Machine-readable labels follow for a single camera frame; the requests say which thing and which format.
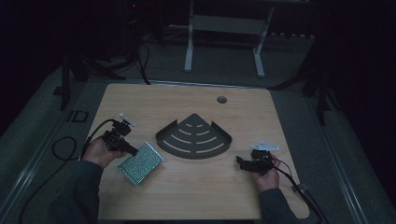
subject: person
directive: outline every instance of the person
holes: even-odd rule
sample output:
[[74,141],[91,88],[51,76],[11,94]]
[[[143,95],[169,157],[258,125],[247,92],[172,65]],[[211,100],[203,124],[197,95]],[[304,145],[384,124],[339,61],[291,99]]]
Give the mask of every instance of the person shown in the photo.
[[[65,191],[49,206],[46,223],[97,223],[99,212],[99,184],[104,169],[126,152],[108,151],[102,138],[87,148],[76,162],[74,174]],[[280,162],[275,158],[275,167]],[[285,196],[279,189],[279,174],[271,169],[266,175],[250,173],[259,190],[262,224],[298,223]]]

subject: sleeve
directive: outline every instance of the sleeve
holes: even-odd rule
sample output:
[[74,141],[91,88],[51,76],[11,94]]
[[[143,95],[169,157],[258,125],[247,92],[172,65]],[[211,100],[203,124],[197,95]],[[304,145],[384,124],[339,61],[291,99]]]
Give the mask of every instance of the sleeve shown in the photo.
[[259,194],[262,223],[290,224],[299,223],[298,218],[290,210],[280,189],[268,189]]
[[78,161],[65,191],[49,206],[46,223],[97,223],[103,168]]

